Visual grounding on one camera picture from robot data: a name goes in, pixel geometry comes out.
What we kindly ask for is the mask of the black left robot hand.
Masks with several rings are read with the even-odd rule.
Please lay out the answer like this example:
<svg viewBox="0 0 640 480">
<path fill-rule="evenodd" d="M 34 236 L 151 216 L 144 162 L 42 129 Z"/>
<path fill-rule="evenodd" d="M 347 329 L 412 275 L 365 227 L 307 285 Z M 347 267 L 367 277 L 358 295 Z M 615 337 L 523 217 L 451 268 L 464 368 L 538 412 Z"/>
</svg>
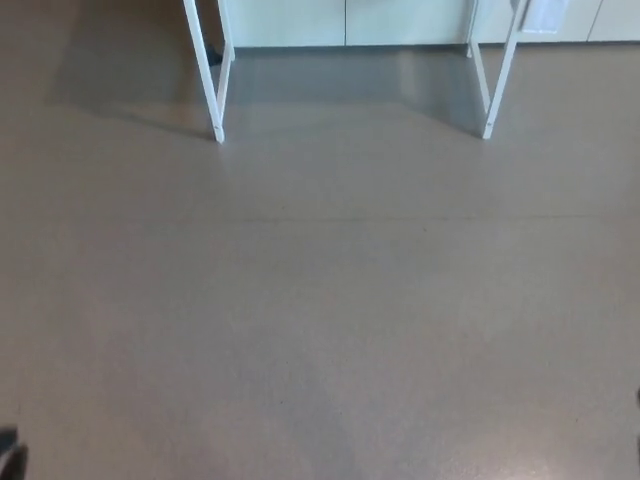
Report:
<svg viewBox="0 0 640 480">
<path fill-rule="evenodd" d="M 24 480 L 27 471 L 29 449 L 19 440 L 15 426 L 1 428 L 1 480 Z"/>
</svg>

